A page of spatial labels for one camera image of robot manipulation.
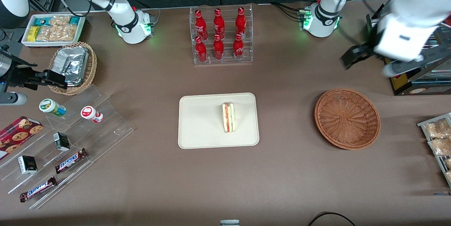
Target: white tray with snacks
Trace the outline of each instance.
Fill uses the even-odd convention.
[[[451,113],[447,113],[436,118],[420,122],[427,139],[427,144],[433,151],[443,172],[448,185],[451,187]]]
[[[223,104],[233,103],[235,131],[224,129]],[[252,93],[184,96],[179,103],[179,147],[254,146],[258,143],[257,105]]]
[[[30,29],[32,26],[35,25],[35,22],[37,19],[43,19],[43,18],[49,18],[53,16],[71,16],[74,17],[71,13],[47,13],[47,14],[36,14],[32,15],[30,18],[30,21],[28,22],[27,29],[25,30],[24,36],[22,37],[21,43],[24,46],[27,46],[29,48],[52,48],[52,47],[59,47],[59,46],[65,46],[72,43],[76,43],[79,41],[80,35],[82,33],[83,25],[85,23],[86,18],[80,17],[79,21],[77,23],[77,29],[75,30],[74,38],[71,41],[28,41],[27,37],[30,33]]]

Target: sandwich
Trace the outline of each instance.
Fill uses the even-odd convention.
[[[224,119],[224,131],[232,133],[236,130],[235,109],[233,103],[222,104],[222,117]]]

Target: white tray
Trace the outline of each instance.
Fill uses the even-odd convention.
[[[32,15],[30,18],[30,21],[28,22],[27,29],[25,29],[24,36],[22,37],[21,43],[24,46],[27,46],[29,48],[51,48],[51,47],[58,47],[58,46],[66,46],[69,44],[73,44],[79,41],[80,35],[82,34],[83,25],[86,20],[85,17],[80,17],[79,24],[77,25],[77,30],[75,31],[75,36],[72,41],[51,41],[51,42],[28,42],[27,36],[30,33],[31,27],[34,25],[34,22],[36,21],[36,18],[48,18],[52,16],[73,16],[71,13],[47,13],[47,14],[37,14]]]
[[[235,105],[236,131],[225,133],[222,104]],[[252,93],[184,96],[179,103],[179,147],[254,146],[258,143],[257,105]]]

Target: aluminum foil package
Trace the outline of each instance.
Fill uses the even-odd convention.
[[[66,77],[68,87],[82,85],[89,51],[82,47],[62,48],[56,53],[52,71]]]

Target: empty wicker basket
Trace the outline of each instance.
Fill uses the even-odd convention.
[[[322,94],[315,106],[315,122],[330,143],[350,150],[371,145],[381,129],[379,114],[371,101],[346,88]]]

